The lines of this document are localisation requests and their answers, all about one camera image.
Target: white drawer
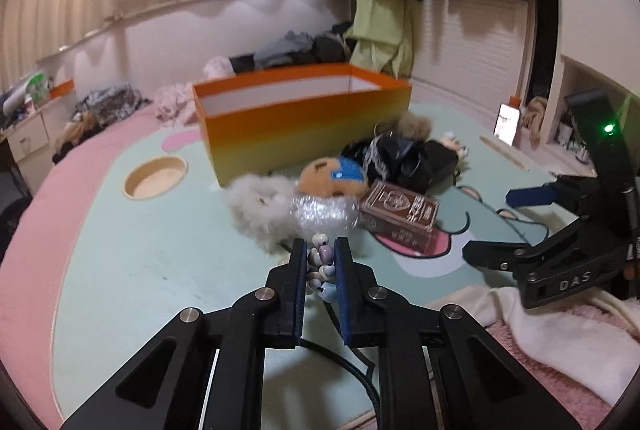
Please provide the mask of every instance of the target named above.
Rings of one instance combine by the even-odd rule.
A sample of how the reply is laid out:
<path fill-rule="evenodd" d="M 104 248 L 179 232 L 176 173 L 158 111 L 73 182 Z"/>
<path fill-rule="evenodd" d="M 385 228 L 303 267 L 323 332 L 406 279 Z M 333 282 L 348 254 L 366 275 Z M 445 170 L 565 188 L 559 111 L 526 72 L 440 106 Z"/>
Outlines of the white drawer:
<path fill-rule="evenodd" d="M 25 123 L 18 125 L 9 134 L 9 146 L 15 162 L 19 162 L 48 143 L 49 137 L 39 114 L 28 118 Z"/>

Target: orange box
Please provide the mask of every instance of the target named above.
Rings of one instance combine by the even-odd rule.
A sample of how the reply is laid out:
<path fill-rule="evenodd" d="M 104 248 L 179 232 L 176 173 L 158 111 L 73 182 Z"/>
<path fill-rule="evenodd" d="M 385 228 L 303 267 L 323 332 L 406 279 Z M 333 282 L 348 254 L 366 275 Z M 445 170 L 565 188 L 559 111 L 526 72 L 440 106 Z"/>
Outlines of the orange box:
<path fill-rule="evenodd" d="M 349 64 L 262 70 L 193 87 L 218 182 L 337 155 L 409 106 L 411 85 Z"/>

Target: metal rivet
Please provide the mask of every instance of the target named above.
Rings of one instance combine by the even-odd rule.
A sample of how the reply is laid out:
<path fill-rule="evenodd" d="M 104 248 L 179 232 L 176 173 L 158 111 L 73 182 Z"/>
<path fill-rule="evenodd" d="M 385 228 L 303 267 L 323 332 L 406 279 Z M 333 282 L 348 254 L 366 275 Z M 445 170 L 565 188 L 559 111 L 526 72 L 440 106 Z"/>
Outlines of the metal rivet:
<path fill-rule="evenodd" d="M 443 307 L 444 315 L 449 318 L 449 320 L 460 320 L 464 313 L 464 309 L 459 305 L 449 304 Z"/>
<path fill-rule="evenodd" d="M 271 300 L 274 296 L 276 296 L 276 291 L 274 291 L 270 287 L 261 287 L 255 292 L 255 297 L 260 302 Z"/>
<path fill-rule="evenodd" d="M 388 291 L 383 286 L 376 285 L 369 289 L 369 296 L 374 300 L 384 300 L 388 295 Z"/>
<path fill-rule="evenodd" d="M 190 324 L 192 321 L 196 321 L 200 317 L 200 311 L 195 307 L 187 307 L 180 311 L 180 320 L 186 324 Z"/>

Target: plastic wrapped item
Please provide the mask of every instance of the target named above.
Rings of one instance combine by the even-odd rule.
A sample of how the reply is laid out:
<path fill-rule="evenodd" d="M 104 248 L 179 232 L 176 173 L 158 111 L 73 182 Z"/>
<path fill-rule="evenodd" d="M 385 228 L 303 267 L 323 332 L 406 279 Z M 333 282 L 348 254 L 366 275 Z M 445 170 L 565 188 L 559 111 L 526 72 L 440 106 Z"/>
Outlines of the plastic wrapped item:
<path fill-rule="evenodd" d="M 298 221 L 300 236 L 311 241 L 316 233 L 324 233 L 333 241 L 339 236 L 351 237 L 358 222 L 356 197 L 323 199 L 302 195 L 293 200 L 292 214 Z"/>

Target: green cloth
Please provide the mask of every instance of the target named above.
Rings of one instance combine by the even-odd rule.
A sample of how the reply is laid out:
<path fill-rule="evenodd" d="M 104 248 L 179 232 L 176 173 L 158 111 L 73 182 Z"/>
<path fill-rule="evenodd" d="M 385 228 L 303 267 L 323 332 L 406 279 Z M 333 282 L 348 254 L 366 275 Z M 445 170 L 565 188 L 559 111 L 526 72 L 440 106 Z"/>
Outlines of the green cloth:
<path fill-rule="evenodd" d="M 351 64 L 373 72 L 408 77 L 414 64 L 410 0 L 356 0 L 353 27 L 358 41 Z"/>

